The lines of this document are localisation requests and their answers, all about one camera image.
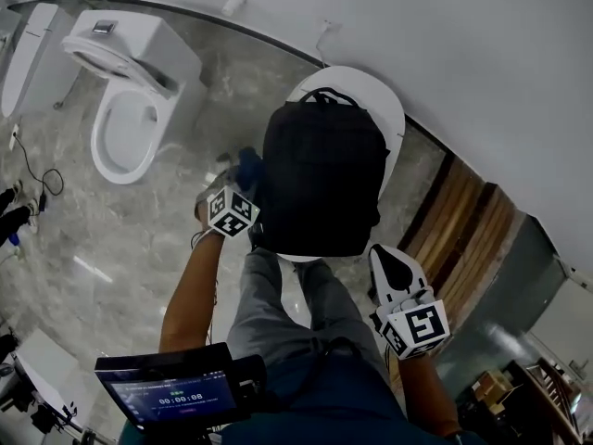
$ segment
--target white wall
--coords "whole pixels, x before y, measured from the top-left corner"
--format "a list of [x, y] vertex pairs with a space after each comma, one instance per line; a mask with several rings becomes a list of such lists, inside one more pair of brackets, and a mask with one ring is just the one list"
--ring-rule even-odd
[[[150, 1], [215, 15], [225, 2]], [[593, 272], [593, 0], [249, 0], [235, 21], [317, 55], [323, 19], [342, 25], [330, 62], [384, 79]]]

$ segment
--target marble floor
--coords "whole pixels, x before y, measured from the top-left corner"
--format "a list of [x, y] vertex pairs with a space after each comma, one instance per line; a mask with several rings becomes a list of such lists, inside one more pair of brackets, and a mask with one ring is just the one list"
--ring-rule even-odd
[[[71, 15], [83, 7], [60, 3]], [[271, 113], [302, 79], [318, 70], [275, 46], [201, 19], [147, 6], [118, 9], [156, 14], [196, 51], [204, 63], [208, 96], [193, 130], [179, 144], [160, 149], [143, 180], [115, 185], [96, 170], [90, 137], [105, 82], [82, 70], [64, 107], [20, 121], [21, 138], [34, 172], [60, 169], [65, 188], [50, 197], [40, 228], [19, 231], [25, 252], [0, 267], [0, 314], [25, 338], [39, 327], [93, 371], [101, 355], [155, 352], [164, 311], [190, 255], [199, 228], [193, 217], [196, 194], [216, 171], [216, 157], [244, 146], [261, 149]], [[25, 17], [32, 5], [16, 8]], [[23, 154], [7, 149], [13, 121], [0, 118], [0, 177], [3, 186], [20, 178], [29, 196], [40, 186], [26, 170]], [[379, 208], [373, 242], [395, 246], [435, 177], [443, 152], [408, 127]], [[238, 302], [238, 279], [249, 245], [246, 235], [225, 243], [218, 277], [213, 339], [224, 341]], [[0, 248], [0, 258], [9, 246]], [[370, 275], [364, 258], [330, 259], [337, 276], [360, 306]], [[283, 262], [283, 303], [299, 323], [309, 312], [289, 263]], [[123, 415], [101, 393], [90, 425], [115, 438]]]

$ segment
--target toilet bowl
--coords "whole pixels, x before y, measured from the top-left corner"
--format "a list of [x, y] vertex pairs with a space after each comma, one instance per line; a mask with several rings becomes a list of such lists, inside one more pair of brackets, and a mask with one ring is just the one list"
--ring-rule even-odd
[[193, 128], [201, 61], [163, 19], [124, 11], [82, 12], [62, 47], [109, 80], [91, 134], [96, 168], [112, 183], [137, 182], [165, 137]]
[[5, 117], [47, 110], [64, 101], [81, 69], [60, 48], [73, 25], [74, 18], [57, 5], [37, 4], [6, 72]]
[[[379, 191], [379, 197], [381, 197], [396, 166], [397, 156], [406, 132], [406, 116], [399, 99], [388, 86], [366, 72], [347, 66], [332, 66], [319, 70], [301, 81], [286, 100], [297, 102], [306, 93], [320, 87], [331, 87], [341, 94], [352, 97], [359, 106], [368, 110], [383, 134], [389, 155], [385, 159], [385, 174]], [[338, 103], [346, 104], [342, 100], [338, 100]], [[278, 255], [291, 262], [308, 262], [319, 259], [319, 257], [311, 256]]]

